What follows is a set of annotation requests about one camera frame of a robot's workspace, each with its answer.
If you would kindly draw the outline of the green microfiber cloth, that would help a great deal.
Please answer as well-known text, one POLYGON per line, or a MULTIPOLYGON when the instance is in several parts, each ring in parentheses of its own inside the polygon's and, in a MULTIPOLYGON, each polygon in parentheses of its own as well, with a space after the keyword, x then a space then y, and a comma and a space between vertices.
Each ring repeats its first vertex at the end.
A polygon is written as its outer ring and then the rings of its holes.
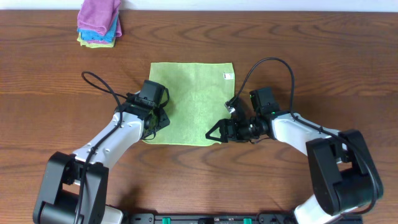
POLYGON ((149 80, 169 89, 164 110, 170 124, 149 137, 147 144, 211 146, 205 134, 230 115, 224 104, 235 94, 230 63, 153 62, 149 80))

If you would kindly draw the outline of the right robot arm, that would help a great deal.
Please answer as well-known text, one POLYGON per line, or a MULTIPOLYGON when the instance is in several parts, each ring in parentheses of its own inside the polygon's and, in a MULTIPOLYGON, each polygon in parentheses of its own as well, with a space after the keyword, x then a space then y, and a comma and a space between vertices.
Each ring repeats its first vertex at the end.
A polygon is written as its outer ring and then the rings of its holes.
POLYGON ((307 156, 313 195, 294 209, 296 223, 330 223, 362 215, 382 198, 380 176, 358 130, 328 129, 298 113, 280 111, 251 119, 221 119, 205 134, 218 142, 254 143, 261 136, 307 156))

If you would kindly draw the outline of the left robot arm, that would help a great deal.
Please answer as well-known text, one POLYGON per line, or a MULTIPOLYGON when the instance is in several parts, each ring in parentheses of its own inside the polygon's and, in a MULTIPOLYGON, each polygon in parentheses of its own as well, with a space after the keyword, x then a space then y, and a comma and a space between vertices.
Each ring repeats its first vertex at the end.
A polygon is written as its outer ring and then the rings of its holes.
POLYGON ((54 153, 45 168, 34 223, 121 223, 122 211, 106 205, 109 172, 133 144, 169 125, 162 97, 142 91, 129 95, 86 145, 71 154, 54 153))

